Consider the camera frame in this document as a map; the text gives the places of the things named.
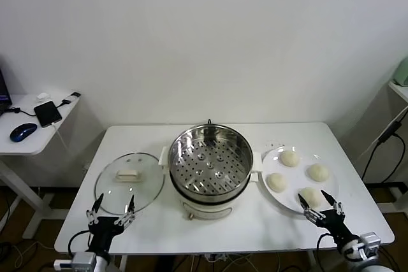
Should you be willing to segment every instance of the laptop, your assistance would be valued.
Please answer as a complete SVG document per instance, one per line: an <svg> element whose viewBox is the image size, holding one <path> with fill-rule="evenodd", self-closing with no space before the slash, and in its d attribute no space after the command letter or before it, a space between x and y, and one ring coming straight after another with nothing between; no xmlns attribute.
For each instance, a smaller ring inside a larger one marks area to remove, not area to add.
<svg viewBox="0 0 408 272"><path fill-rule="evenodd" d="M0 115L4 113L13 103L11 102L10 94L8 93L6 82L0 69Z"/></svg>

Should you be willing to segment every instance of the dough ball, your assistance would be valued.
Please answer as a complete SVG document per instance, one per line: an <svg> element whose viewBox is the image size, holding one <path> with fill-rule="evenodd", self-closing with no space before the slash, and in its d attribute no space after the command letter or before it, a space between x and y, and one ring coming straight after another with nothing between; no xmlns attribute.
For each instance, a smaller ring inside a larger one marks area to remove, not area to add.
<svg viewBox="0 0 408 272"><path fill-rule="evenodd" d="M280 161L283 163L283 165L287 167L296 167L299 165L300 158L299 155L295 151L283 151L280 154Z"/></svg>
<svg viewBox="0 0 408 272"><path fill-rule="evenodd" d="M282 192L288 187L288 182L285 179L285 176L280 173L272 173L266 179L268 186L276 192Z"/></svg>
<svg viewBox="0 0 408 272"><path fill-rule="evenodd" d="M312 187L303 188L300 191L300 195L306 200L310 208L316 209L321 204L322 198L320 192L318 192L315 188Z"/></svg>
<svg viewBox="0 0 408 272"><path fill-rule="evenodd" d="M307 172L309 173L310 177L317 182L324 182L330 176L329 169L322 164L311 165Z"/></svg>

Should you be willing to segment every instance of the glass lid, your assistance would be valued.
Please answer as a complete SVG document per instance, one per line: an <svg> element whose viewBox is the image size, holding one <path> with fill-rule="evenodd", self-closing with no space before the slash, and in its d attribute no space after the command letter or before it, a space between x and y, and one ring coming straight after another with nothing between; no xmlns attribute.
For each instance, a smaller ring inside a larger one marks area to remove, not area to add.
<svg viewBox="0 0 408 272"><path fill-rule="evenodd" d="M122 215L132 196L135 196L135 211L140 211L155 200L163 184L164 173L157 158L146 153L131 153L105 167L95 184L95 198L103 193L101 208Z"/></svg>

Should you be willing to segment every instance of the white shelf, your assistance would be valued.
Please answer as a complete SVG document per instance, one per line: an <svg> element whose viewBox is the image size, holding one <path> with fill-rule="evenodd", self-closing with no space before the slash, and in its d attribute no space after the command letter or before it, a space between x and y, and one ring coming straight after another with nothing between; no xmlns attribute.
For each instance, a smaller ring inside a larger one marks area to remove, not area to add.
<svg viewBox="0 0 408 272"><path fill-rule="evenodd" d="M408 102L408 87L403 87L390 81L388 86L390 86L402 99Z"/></svg>

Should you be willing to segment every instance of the white desk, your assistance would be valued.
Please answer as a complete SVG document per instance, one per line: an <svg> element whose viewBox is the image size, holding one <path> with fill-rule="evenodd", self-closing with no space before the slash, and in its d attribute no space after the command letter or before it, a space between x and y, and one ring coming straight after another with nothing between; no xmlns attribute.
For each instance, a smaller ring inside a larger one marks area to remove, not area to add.
<svg viewBox="0 0 408 272"><path fill-rule="evenodd" d="M371 198L357 172L326 124L234 124L255 152L278 141L286 145L312 148L331 159L340 186L338 200L344 204L346 225L355 234L374 231L383 243L391 243L394 234ZM61 228L55 249L68 251L68 241L75 233L87 229L86 210L94 197L94 184L103 168L117 157L130 152L147 152L159 157L191 125L114 126L107 130L80 190ZM259 183L249 183L238 198L231 215L220 220L188 220L171 181L166 177L157 199L136 215L125 233L113 239L111 254L193 254L236 253L316 248L318 229L303 216L279 208L262 193ZM333 248L331 239L323 248ZM87 248L87 235L75 238L74 252Z"/></svg>
<svg viewBox="0 0 408 272"><path fill-rule="evenodd" d="M54 99L54 103L59 105L64 97ZM22 110L34 114L33 108L41 103L36 102L36 95L11 95L13 107L19 107ZM55 124L58 129L65 121L71 110L77 105L79 99L75 99L72 103L59 108L62 120ZM14 143L10 140L10 133L14 128L21 124L33 122L38 128L19 143ZM42 128L37 120L37 117L30 117L24 113L4 113L0 116L0 155L35 155L44 150L45 146L55 134L55 129L52 126ZM37 196L31 188L24 183L9 167L0 161L0 179L7 184L16 194L17 198L10 206L10 214L17 207L20 199L23 199L31 207L36 210L27 229L23 234L23 238L32 238L42 219L64 219L67 210L51 210L48 206L53 194L45 195L44 199ZM0 227L6 222L6 217L0 221Z"/></svg>

